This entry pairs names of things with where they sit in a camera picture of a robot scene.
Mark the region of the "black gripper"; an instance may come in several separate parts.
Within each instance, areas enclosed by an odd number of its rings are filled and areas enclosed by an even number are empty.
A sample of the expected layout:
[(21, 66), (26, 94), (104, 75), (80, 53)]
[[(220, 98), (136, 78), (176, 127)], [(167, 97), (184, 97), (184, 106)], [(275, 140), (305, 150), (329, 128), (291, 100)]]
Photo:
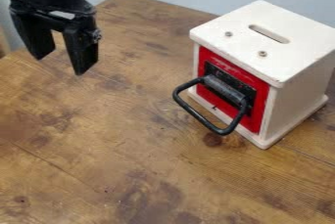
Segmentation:
[(96, 8), (86, 0), (11, 0), (11, 17), (29, 52), (42, 60), (54, 50), (52, 30), (64, 32), (76, 75), (98, 62)]

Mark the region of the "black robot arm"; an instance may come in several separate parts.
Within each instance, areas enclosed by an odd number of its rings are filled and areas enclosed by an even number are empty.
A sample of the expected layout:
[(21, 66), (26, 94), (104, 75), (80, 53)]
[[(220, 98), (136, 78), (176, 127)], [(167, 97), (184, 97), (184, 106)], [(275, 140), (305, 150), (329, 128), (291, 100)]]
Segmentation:
[(64, 34), (77, 75), (98, 62), (101, 30), (96, 8), (86, 0), (11, 0), (11, 18), (33, 56), (42, 60), (56, 50), (53, 31)]

